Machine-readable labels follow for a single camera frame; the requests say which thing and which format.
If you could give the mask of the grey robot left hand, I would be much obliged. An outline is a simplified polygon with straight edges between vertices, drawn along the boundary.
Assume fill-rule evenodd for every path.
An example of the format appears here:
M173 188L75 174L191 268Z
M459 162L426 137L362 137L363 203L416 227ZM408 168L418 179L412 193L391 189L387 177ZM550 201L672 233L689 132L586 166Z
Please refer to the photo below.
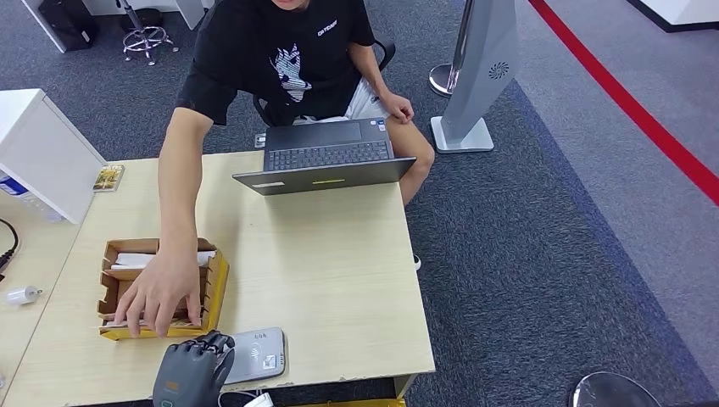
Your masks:
M153 405L218 406L234 364L234 348L234 338L216 330L171 344L153 385Z

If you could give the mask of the person's left hand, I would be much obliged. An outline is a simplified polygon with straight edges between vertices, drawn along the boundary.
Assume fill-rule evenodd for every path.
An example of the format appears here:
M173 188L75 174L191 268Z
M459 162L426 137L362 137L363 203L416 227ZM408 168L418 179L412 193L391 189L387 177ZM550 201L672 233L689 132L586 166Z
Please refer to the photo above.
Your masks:
M415 112L408 99L389 90L381 92L379 98L386 111L402 124L408 124L412 121Z

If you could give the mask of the person's right hand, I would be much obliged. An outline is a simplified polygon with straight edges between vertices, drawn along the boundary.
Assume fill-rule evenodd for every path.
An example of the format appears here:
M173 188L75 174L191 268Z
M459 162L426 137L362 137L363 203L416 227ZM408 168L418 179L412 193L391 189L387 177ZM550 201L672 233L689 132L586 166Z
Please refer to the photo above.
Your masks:
M199 294L197 249L162 246L120 298L113 323L125 322L133 337L139 335L141 326L164 337L183 302L190 322L199 326Z

